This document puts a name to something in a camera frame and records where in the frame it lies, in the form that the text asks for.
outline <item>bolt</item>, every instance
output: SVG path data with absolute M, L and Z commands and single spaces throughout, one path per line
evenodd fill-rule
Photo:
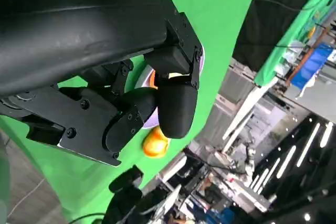
M 128 73 L 128 67 L 126 67 L 126 66 L 122 66 L 122 67 L 121 67 L 121 74 L 122 74 L 123 76 L 126 76 L 127 73 Z
M 88 100 L 82 100 L 80 106 L 82 109 L 87 110 L 90 107 L 90 102 Z
M 67 136 L 68 138 L 74 138 L 76 136 L 77 132 L 75 130 L 75 128 L 69 128 L 67 130 Z

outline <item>floor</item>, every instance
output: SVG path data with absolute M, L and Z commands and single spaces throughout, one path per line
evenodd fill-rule
M 8 141 L 8 136 L 2 131 L 0 132 L 0 138 L 0 141 L 5 143 Z M 6 151 L 11 171 L 9 212 L 13 211 L 7 219 L 7 223 L 67 223 L 62 216 L 62 208 L 58 197 L 48 181 L 44 180 L 43 175 L 32 166 L 29 159 L 13 141 L 8 142 Z

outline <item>equipment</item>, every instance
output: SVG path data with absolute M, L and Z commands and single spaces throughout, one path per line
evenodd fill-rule
M 138 189 L 143 174 L 133 166 L 109 186 L 114 193 L 101 224 L 155 223 L 174 205 L 181 186 L 167 196 L 167 191 L 157 188 L 143 196 Z
M 188 133 L 203 50 L 172 0 L 1 2 L 0 114 L 28 124 L 27 138 L 118 166 L 156 107 L 166 137 Z M 124 93 L 141 54 L 158 89 Z M 74 76 L 87 86 L 58 87 Z

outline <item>fluorescent light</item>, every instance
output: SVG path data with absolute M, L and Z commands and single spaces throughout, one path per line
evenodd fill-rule
M 329 140 L 329 136 L 331 134 L 333 125 L 334 124 L 332 122 L 329 122 L 328 125 L 327 125 L 327 127 L 325 128 L 323 137 L 322 137 L 321 142 L 320 142 L 320 147 L 321 148 L 323 148 L 323 147 L 325 147 L 327 145 L 327 142 Z
M 271 171 L 269 172 L 269 174 L 268 174 L 267 177 L 265 178 L 264 183 L 263 183 L 263 186 L 264 186 L 264 187 L 266 186 L 267 182 L 268 182 L 269 179 L 271 178 L 272 174 L 274 173 L 274 171 L 275 171 L 275 169 L 277 168 L 277 166 L 279 165 L 279 163 L 280 163 L 280 158 L 278 158 L 278 159 L 275 161 L 275 163 L 274 163 L 274 165 L 273 165 Z
M 260 180 L 258 180 L 258 182 L 256 183 L 255 187 L 253 188 L 253 191 L 256 193 L 257 191 L 259 191 L 259 188 L 261 186 L 261 183 L 264 181 L 264 179 L 266 178 L 267 174 L 269 172 L 269 169 L 266 168 L 263 172 L 263 174 L 260 177 Z
M 291 158 L 293 157 L 293 154 L 294 154 L 295 150 L 296 150 L 296 146 L 294 145 L 294 146 L 292 146 L 292 148 L 290 149 L 290 151 L 289 151 L 289 153 L 288 153 L 288 155 L 287 155 L 285 161 L 283 162 L 282 166 L 280 167 L 280 170 L 279 170 L 278 173 L 277 173 L 277 178 L 280 178 L 280 177 L 283 175 L 283 173 L 285 172 L 285 169 L 286 169 L 286 167 L 287 167 L 289 161 L 290 161 Z
M 311 146 L 311 143 L 313 142 L 313 140 L 314 140 L 314 138 L 315 138 L 315 136 L 317 134 L 317 131 L 319 130 L 319 127 L 320 127 L 320 123 L 317 123 L 316 126 L 315 126 L 315 128 L 314 128 L 314 130 L 313 130 L 313 132 L 311 133 L 311 135 L 310 135 L 307 143 L 306 143 L 305 148 L 303 149 L 303 151 L 301 153 L 301 156 L 300 156 L 297 164 L 296 164 L 297 167 L 300 167 L 300 165 L 302 164 L 303 159 L 305 158 L 305 155 L 307 154 L 308 149 Z
M 257 194 L 261 194 L 261 191 L 263 190 L 263 187 L 261 186 L 259 190 L 257 191 Z
M 257 180 L 259 178 L 259 175 L 256 176 L 256 178 L 253 180 L 252 184 L 250 185 L 250 188 L 253 188 L 254 185 L 256 184 Z
M 304 220 L 305 220 L 305 221 L 310 221 L 310 219 L 311 219 L 311 218 L 310 218 L 310 214 L 307 213 L 307 212 L 304 214 L 303 217 L 304 217 Z

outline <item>green backdrop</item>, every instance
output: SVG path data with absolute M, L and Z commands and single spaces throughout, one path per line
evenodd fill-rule
M 141 130 L 120 153 L 122 164 L 113 168 L 55 148 L 25 139 L 28 127 L 7 117 L 0 126 L 27 154 L 51 184 L 62 204 L 64 214 L 72 219 L 93 212 L 105 212 L 111 199 L 109 183 L 136 164 L 145 174 L 142 185 L 156 175 L 202 129 L 230 62 L 240 27 L 251 0 L 173 0 L 180 12 L 186 12 L 205 48 L 205 66 L 200 79 L 196 115 L 184 139 L 173 140 L 162 159 L 144 156 L 141 143 L 148 130 Z M 142 56 L 133 59 L 127 89 L 134 87 L 144 68 Z M 63 85 L 80 86 L 80 78 Z

